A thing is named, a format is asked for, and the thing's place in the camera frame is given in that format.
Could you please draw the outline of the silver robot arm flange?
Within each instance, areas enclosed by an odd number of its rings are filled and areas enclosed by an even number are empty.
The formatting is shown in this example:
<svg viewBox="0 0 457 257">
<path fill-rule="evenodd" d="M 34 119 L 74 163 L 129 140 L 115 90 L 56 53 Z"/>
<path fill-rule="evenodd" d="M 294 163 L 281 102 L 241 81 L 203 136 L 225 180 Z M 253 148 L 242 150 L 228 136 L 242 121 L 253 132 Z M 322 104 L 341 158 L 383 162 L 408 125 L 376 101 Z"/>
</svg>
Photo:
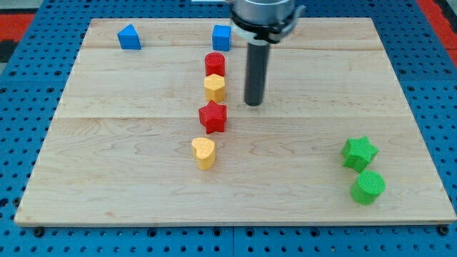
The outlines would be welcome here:
<svg viewBox="0 0 457 257">
<path fill-rule="evenodd" d="M 305 10 L 294 0 L 234 0 L 230 24 L 249 44 L 278 44 L 294 30 Z"/>
</svg>

